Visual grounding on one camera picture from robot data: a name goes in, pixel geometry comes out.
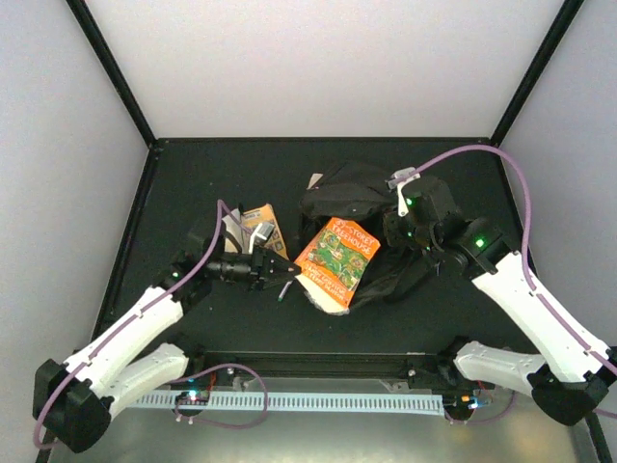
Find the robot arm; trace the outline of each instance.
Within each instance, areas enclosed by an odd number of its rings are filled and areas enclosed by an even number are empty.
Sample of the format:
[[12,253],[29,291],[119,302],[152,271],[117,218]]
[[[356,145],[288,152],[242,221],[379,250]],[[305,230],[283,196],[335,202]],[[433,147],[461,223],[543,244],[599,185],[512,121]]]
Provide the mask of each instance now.
[[[589,351],[617,365],[606,343],[585,330],[532,274],[531,289],[523,275],[520,253],[507,236],[486,219],[468,220],[447,185],[435,177],[413,177],[397,185],[398,230],[389,235],[423,250],[470,280],[512,318],[540,355],[493,349],[469,342],[456,353],[454,366],[469,380],[498,384],[530,395],[552,418],[573,425],[593,411],[608,393],[615,375]],[[544,301],[553,308],[551,313]],[[560,317],[568,328],[557,320]],[[590,348],[586,351],[574,336]]]
[[135,399],[184,375],[189,357],[170,343],[163,343],[146,357],[130,363],[166,328],[195,308],[209,294],[213,280],[246,282],[250,289],[262,289],[285,283],[300,273],[300,267],[261,247],[272,227],[258,226],[252,237],[251,254],[224,253],[223,241],[219,241],[212,259],[193,278],[144,310],[201,259],[204,244],[209,241],[202,230],[206,230],[203,224],[191,230],[187,251],[178,253],[157,283],[100,337],[61,365],[48,360],[37,370],[33,404],[36,419],[47,400],[57,393],[59,384],[74,374],[43,419],[44,426],[74,452],[89,449]]

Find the orange book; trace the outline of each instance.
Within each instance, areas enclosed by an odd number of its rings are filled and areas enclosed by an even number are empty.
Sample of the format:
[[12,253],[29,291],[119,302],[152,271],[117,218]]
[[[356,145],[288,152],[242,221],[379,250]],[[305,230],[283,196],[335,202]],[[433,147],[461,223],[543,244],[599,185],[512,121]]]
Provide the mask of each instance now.
[[349,312],[349,305],[380,243],[356,222],[332,218],[296,259],[296,277],[308,297],[326,313]]

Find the book cover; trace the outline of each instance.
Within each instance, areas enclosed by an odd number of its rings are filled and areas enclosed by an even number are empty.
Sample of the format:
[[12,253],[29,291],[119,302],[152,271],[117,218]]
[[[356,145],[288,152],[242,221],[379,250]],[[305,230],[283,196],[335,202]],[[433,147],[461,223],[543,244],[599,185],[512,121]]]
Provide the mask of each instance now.
[[308,297],[326,313],[347,313],[379,240],[356,222],[332,218],[296,259],[296,277]]

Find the white wall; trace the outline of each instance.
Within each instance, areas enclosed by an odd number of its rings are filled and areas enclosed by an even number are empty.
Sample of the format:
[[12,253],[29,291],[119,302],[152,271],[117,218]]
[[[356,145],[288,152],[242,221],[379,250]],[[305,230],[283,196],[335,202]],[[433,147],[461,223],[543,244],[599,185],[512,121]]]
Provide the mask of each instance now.
[[[533,195],[547,286],[617,345],[617,2],[585,2],[503,147]],[[603,408],[617,411],[617,385]],[[617,457],[617,423],[601,419]]]
[[63,0],[0,7],[0,460],[34,461],[38,365],[94,326],[146,159]]
[[562,0],[89,0],[159,137],[490,136]]

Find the black bag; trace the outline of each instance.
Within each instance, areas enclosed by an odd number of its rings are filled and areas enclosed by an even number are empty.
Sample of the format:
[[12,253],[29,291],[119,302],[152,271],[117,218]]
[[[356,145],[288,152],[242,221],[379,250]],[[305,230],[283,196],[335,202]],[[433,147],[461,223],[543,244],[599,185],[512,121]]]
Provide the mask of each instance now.
[[390,192],[390,172],[358,162],[333,166],[300,201],[300,244],[306,247],[332,217],[353,220],[379,239],[381,247],[366,266],[349,307],[371,301],[394,302],[405,297],[405,275],[417,261],[417,251],[407,246],[390,247],[384,232],[384,215],[395,212],[396,192]]

